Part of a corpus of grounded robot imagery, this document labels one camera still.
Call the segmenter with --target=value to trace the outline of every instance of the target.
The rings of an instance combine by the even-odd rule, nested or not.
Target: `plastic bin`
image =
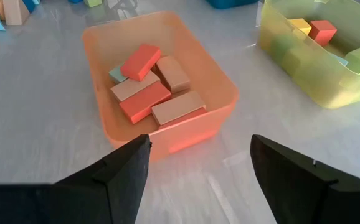
[[[256,3],[258,0],[206,0],[216,9],[228,9],[231,7],[243,6]]]
[[[322,48],[287,19],[328,20],[338,32]],[[360,47],[360,4],[352,0],[266,0],[259,45],[317,104],[339,108],[360,101],[360,75],[330,55]]]
[[[215,135],[234,109],[238,89],[172,12],[89,27],[82,38],[103,130],[115,148],[140,134],[149,134],[153,143],[151,160],[155,161]],[[136,124],[129,122],[110,90],[114,83],[108,72],[142,43],[156,45],[163,55],[179,61],[189,75],[191,89],[205,101],[208,113],[159,130],[152,115]]]

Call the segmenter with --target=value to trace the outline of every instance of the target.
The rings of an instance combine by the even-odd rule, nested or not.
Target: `orange plastic bin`
[[[89,27],[82,37],[104,132],[118,148],[140,134],[149,134],[155,161],[215,135],[238,99],[238,89],[173,12],[157,12],[124,21]],[[189,75],[191,89],[206,103],[208,113],[158,129],[152,115],[132,124],[110,88],[108,72],[123,63],[141,44],[172,55]]]

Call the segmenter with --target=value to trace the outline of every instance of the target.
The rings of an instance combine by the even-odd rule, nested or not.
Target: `yellow-green plastic bin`
[[[325,48],[287,19],[328,20],[337,33]],[[360,75],[342,65],[360,47],[360,4],[352,0],[266,0],[259,45],[317,104],[339,108],[360,101]]]

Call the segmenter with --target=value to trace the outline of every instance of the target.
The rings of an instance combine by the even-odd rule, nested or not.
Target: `gray floor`
[[[0,32],[0,183],[55,182],[113,150],[80,36],[88,26],[160,10],[179,14],[240,99],[216,137],[151,164],[137,223],[275,223],[252,169],[252,134],[360,177],[360,103],[314,104],[255,45],[261,6],[107,0],[87,9],[44,0],[23,26]]]

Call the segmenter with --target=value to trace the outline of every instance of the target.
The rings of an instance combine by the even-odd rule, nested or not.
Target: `red wooden block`
[[[157,81],[125,99],[119,105],[130,121],[135,124],[152,112],[152,107],[171,97],[170,91]]]
[[[160,57],[159,47],[141,44],[138,50],[122,65],[120,71],[124,77],[142,81]]]
[[[182,121],[186,121],[188,119],[195,118],[196,116],[199,116],[199,115],[204,114],[206,112],[207,112],[207,110],[205,108],[199,108],[198,110],[195,110],[195,111],[193,111],[191,113],[188,113],[188,114],[186,114],[186,115],[184,115],[184,116],[182,116],[182,117],[180,117],[178,119],[174,119],[174,120],[172,120],[172,121],[170,121],[170,122],[168,122],[168,123],[166,123],[164,125],[161,125],[159,127],[159,129],[163,129],[163,128],[178,124],[178,123],[180,123]]]
[[[311,21],[309,24],[311,25],[309,36],[321,46],[327,45],[338,31],[329,21]]]

